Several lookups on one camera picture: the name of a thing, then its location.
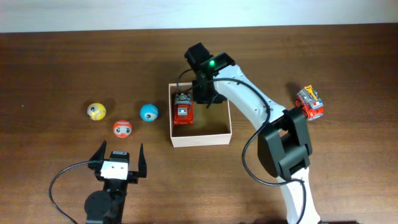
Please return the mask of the red toy truck yellow ladder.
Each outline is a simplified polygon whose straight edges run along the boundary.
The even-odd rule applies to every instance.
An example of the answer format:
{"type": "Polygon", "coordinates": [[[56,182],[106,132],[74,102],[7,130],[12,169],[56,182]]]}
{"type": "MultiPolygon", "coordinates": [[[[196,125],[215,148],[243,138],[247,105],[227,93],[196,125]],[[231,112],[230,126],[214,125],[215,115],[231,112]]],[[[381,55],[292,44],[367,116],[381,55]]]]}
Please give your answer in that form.
{"type": "Polygon", "coordinates": [[[323,102],[311,85],[305,86],[297,93],[295,106],[302,110],[308,121],[323,116],[323,102]]]}

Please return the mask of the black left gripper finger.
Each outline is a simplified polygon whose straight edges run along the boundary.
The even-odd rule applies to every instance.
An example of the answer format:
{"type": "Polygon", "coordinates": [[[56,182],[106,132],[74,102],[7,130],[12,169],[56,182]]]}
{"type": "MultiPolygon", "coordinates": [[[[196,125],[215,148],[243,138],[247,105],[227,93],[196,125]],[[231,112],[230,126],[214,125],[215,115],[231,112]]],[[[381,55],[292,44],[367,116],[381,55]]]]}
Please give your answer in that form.
{"type": "Polygon", "coordinates": [[[107,142],[104,140],[99,147],[99,149],[92,155],[89,159],[88,168],[91,170],[98,170],[101,169],[102,164],[104,162],[104,155],[106,152],[106,145],[107,142]]]}
{"type": "Polygon", "coordinates": [[[144,155],[144,145],[141,144],[139,151],[139,160],[138,160],[138,171],[136,172],[137,178],[146,178],[147,177],[147,163],[144,155]]]}

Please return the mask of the white cardboard box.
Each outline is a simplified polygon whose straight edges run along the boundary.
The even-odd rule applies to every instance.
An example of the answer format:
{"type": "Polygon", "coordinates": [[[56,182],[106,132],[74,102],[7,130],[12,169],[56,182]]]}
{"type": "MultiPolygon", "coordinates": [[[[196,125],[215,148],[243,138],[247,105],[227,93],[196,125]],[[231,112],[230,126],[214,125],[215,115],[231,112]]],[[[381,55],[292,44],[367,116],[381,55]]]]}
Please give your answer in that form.
{"type": "Polygon", "coordinates": [[[229,101],[210,106],[194,103],[194,123],[174,125],[174,94],[178,89],[186,90],[191,86],[191,83],[168,85],[170,139],[173,147],[229,144],[233,133],[229,101]]]}

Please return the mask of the red toy truck blue tracks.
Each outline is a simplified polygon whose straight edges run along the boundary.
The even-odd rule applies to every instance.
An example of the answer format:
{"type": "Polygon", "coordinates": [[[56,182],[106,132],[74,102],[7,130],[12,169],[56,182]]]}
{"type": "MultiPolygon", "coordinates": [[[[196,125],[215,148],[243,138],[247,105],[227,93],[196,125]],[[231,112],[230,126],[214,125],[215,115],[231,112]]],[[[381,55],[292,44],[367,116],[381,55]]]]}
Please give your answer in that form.
{"type": "Polygon", "coordinates": [[[193,101],[189,93],[176,93],[174,96],[174,125],[191,125],[194,123],[193,101]]]}

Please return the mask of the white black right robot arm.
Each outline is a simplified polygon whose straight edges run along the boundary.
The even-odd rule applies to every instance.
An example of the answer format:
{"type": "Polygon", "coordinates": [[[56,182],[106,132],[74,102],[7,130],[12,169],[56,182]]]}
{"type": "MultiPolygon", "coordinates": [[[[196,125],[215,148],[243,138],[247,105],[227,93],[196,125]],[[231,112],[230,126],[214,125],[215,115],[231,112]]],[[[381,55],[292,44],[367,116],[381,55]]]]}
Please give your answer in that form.
{"type": "Polygon", "coordinates": [[[254,126],[256,131],[242,151],[243,167],[255,181],[268,184],[246,162],[249,146],[257,141],[258,159],[282,191],[288,223],[321,223],[309,184],[313,147],[303,111],[287,110],[263,94],[226,53],[214,56],[197,43],[184,57],[196,75],[189,89],[194,102],[210,105],[229,100],[254,126]]]}

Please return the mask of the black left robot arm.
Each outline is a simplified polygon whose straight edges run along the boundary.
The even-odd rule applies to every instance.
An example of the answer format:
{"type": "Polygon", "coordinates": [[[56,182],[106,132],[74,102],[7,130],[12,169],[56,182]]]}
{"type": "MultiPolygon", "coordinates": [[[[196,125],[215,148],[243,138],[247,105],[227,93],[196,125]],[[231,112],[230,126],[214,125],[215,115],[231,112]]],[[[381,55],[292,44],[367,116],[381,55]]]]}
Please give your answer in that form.
{"type": "Polygon", "coordinates": [[[143,145],[140,146],[137,171],[129,170],[128,152],[113,151],[108,159],[104,157],[105,152],[106,141],[103,141],[89,160],[88,168],[103,183],[103,189],[93,192],[85,200],[87,223],[121,223],[128,185],[147,177],[143,145]]]}

